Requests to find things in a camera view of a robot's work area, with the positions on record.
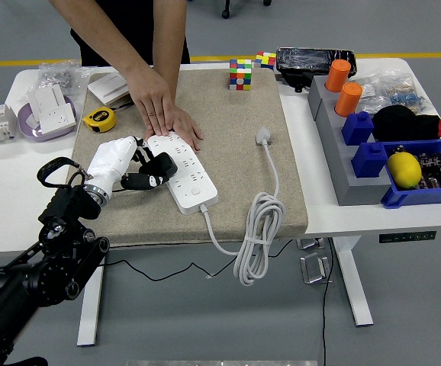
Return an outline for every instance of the hand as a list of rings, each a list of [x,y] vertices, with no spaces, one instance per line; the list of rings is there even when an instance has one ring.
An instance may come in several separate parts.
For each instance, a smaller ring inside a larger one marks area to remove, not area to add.
[[[190,114],[173,105],[172,119],[172,130],[190,145],[195,152],[199,151],[199,140],[203,140],[204,135],[197,123],[190,117]],[[152,130],[146,130],[144,139],[147,140],[152,135],[154,135]]]
[[[168,84],[149,66],[127,78],[129,93],[150,136],[168,136],[173,128],[175,105]]]

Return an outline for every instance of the rubik's cube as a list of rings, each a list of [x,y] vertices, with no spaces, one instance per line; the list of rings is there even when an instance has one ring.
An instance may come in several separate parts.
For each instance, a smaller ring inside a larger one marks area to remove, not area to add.
[[[251,90],[251,60],[232,59],[229,69],[230,90]]]
[[[276,54],[270,52],[258,52],[256,54],[256,59],[254,60],[254,65],[258,67],[266,67],[273,70],[276,64]]]

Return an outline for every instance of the yellow lemon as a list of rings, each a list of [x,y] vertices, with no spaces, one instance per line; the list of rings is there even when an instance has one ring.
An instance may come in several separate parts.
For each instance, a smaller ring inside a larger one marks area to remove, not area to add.
[[[396,152],[387,161],[388,170],[396,185],[412,188],[419,183],[422,172],[414,155],[408,152]]]

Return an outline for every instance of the black shirt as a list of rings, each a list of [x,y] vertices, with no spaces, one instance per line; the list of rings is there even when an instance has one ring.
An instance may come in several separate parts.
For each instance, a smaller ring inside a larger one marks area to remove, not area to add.
[[[141,0],[132,4],[128,0],[96,0],[96,2],[143,60],[152,65],[153,0]],[[109,66],[107,61],[89,47],[73,29],[71,35],[80,46],[82,66]],[[183,44],[182,63],[190,63],[186,39]]]

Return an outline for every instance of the felt mat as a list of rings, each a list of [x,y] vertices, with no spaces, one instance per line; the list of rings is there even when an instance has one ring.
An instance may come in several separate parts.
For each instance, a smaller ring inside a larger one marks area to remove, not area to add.
[[[102,76],[95,74],[90,82]],[[262,191],[275,192],[268,158],[255,141],[259,128],[265,126],[273,138],[269,151],[280,180],[278,199],[287,211],[277,238],[300,238],[307,229],[307,210],[275,76],[270,69],[253,69],[251,91],[230,91],[228,80],[228,69],[182,70],[176,96],[176,104],[190,113],[204,133],[198,158],[219,197],[208,208],[214,234],[220,242],[242,242],[253,198]],[[87,92],[83,115],[101,106]],[[101,143],[143,136],[143,121],[134,106],[117,111],[116,117],[117,125],[107,133],[94,133],[81,122],[72,159],[88,168]],[[131,162],[128,171],[139,167],[140,163]],[[166,185],[152,191],[113,193],[97,220],[82,222],[97,236],[108,237],[112,246],[211,241],[204,215],[183,215]]]

